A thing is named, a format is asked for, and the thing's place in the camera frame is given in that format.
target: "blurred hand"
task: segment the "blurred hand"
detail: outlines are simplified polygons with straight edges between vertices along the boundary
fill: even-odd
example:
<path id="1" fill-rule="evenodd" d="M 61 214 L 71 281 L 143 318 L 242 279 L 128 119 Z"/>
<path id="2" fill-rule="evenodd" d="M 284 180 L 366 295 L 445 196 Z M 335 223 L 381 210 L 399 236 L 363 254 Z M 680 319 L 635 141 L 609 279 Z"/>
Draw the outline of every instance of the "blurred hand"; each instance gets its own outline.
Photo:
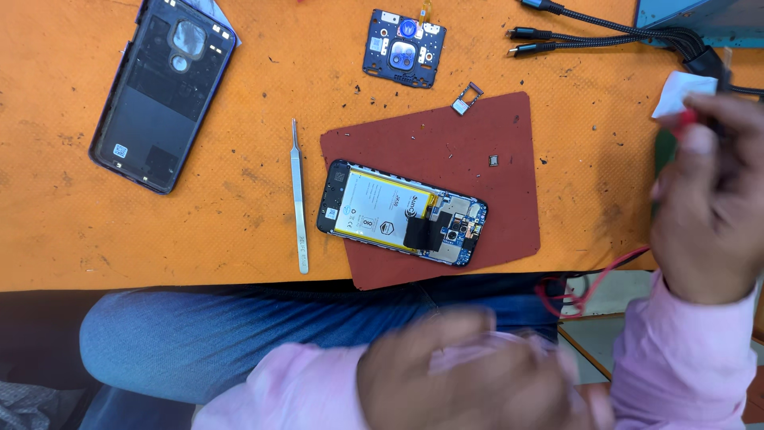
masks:
<path id="1" fill-rule="evenodd" d="M 764 109 L 733 96 L 693 95 L 685 105 L 717 119 L 728 139 L 720 146 L 705 125 L 686 128 L 653 188 L 661 206 L 652 251 L 679 298 L 739 301 L 764 267 Z"/>
<path id="2" fill-rule="evenodd" d="M 596 419 L 569 401 L 570 380 L 555 355 L 537 359 L 528 344 L 508 348 L 444 373 L 429 374 L 433 351 L 495 328 L 482 310 L 454 310 L 374 342 L 358 364 L 358 397 L 372 430 L 610 428 L 603 393 Z"/>

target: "phone battery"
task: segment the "phone battery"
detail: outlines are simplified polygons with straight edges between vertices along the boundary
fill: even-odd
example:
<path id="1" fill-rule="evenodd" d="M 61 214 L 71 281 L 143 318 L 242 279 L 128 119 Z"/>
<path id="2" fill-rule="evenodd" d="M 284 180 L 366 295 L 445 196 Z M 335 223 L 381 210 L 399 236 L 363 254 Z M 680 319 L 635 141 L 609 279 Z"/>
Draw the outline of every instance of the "phone battery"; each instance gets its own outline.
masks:
<path id="1" fill-rule="evenodd" d="M 434 199 L 427 191 L 351 171 L 335 231 L 415 252 L 403 245 L 408 219 L 424 218 Z"/>

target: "barcode sticker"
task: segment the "barcode sticker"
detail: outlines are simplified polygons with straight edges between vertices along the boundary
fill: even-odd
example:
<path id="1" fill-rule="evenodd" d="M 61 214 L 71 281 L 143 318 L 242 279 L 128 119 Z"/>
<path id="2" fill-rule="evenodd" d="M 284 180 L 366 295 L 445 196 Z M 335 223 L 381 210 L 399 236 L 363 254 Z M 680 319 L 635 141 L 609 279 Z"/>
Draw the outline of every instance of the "barcode sticker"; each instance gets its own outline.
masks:
<path id="1" fill-rule="evenodd" d="M 128 149 L 120 144 L 114 145 L 114 155 L 124 158 L 128 154 Z"/>
<path id="2" fill-rule="evenodd" d="M 369 49 L 375 50 L 376 52 L 382 51 L 382 39 L 378 37 L 372 37 L 371 43 L 369 43 Z"/>

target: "pink shirt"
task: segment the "pink shirt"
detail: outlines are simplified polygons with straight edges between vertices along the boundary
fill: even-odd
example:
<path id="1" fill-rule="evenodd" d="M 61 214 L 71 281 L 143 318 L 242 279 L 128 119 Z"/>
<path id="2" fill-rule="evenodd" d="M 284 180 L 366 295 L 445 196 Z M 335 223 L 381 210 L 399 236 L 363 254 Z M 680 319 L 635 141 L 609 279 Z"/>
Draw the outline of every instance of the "pink shirt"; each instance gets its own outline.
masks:
<path id="1" fill-rule="evenodd" d="M 632 301 L 613 352 L 610 397 L 618 429 L 744 429 L 746 389 L 756 375 L 751 350 L 755 294 L 738 303 L 700 306 L 665 287 L 660 271 L 647 299 Z M 493 334 L 433 357 L 443 368 L 497 347 Z M 192 430 L 368 430 L 355 369 L 366 347 L 321 349 L 284 344 L 247 378 L 213 399 Z"/>

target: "orange table surface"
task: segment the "orange table surface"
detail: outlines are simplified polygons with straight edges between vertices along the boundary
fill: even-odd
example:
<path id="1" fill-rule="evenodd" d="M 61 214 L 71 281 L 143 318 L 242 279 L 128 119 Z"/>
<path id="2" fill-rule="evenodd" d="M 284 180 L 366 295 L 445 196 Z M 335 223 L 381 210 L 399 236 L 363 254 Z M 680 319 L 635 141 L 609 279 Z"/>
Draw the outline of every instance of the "orange table surface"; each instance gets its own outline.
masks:
<path id="1" fill-rule="evenodd" d="M 372 9 L 413 16 L 417 0 L 219 0 L 244 43 L 175 190 L 160 196 L 87 155 L 138 3 L 5 5 L 2 291 L 348 278 L 342 240 L 313 226 L 325 180 L 319 136 L 447 106 L 470 81 L 486 96 L 530 96 L 541 226 L 538 254 L 480 272 L 594 269 L 648 239 L 657 130 L 649 117 L 665 78 L 681 69 L 676 54 L 629 44 L 506 58 L 514 44 L 504 32 L 516 25 L 610 32 L 519 2 L 435 0 L 432 20 L 448 33 L 435 85 L 421 90 L 361 70 Z M 635 12 L 634 2 L 565 5 L 622 23 Z M 764 86 L 762 64 L 762 51 L 736 50 L 734 83 Z M 307 157 L 308 275 L 296 257 L 292 117 Z M 630 267 L 655 262 L 643 257 Z"/>

